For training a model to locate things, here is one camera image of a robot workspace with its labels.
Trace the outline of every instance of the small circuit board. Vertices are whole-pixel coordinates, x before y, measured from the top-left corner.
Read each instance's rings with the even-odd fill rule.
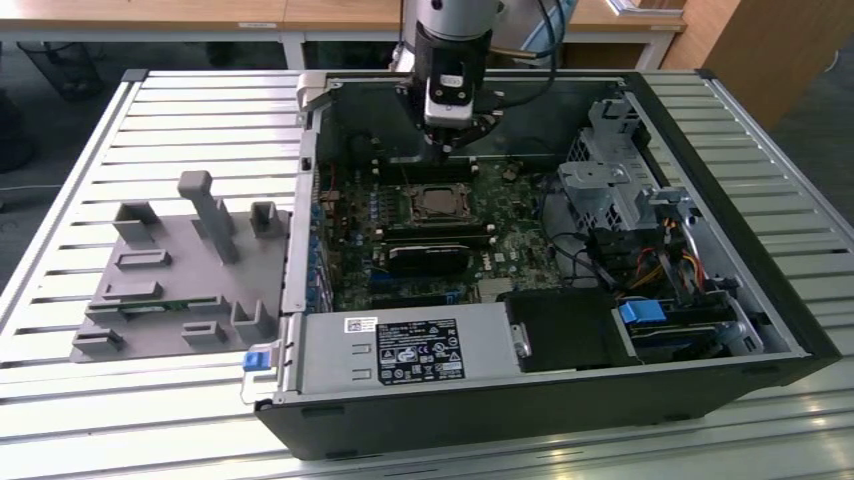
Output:
[[[538,175],[514,160],[472,165],[470,182],[383,185],[354,171],[324,191],[335,311],[479,303],[496,289],[562,284]]]

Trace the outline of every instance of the slotted metal platform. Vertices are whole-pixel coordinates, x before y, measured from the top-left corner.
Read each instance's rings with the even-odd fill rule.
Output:
[[[0,478],[835,478],[854,467],[854,233],[717,81],[693,73],[646,78],[846,355],[790,387],[658,427],[302,462],[240,401],[240,353],[68,363],[120,201],[191,213],[175,187],[192,168],[231,211],[260,199],[290,209],[296,77],[151,72],[120,85],[0,297]]]

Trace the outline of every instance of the trash bin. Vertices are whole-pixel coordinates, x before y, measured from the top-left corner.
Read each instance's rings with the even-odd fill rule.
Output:
[[[93,97],[104,89],[85,45],[77,42],[19,42],[20,48],[63,99]]]

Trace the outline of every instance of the warning label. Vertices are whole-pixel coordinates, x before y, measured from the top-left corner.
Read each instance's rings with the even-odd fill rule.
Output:
[[[383,385],[466,378],[456,319],[378,324],[376,361]]]

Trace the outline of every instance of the robot end effector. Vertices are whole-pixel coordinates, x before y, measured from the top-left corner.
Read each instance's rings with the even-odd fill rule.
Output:
[[[542,0],[536,1],[548,17]],[[483,138],[500,122],[502,94],[484,89],[483,80],[492,24],[504,6],[499,0],[407,2],[406,43],[414,47],[414,64],[396,94],[412,124],[424,133],[426,162],[443,162],[455,149]],[[560,6],[556,10],[559,21],[566,22]],[[544,20],[552,48],[540,53],[551,55],[556,42],[551,19]]]

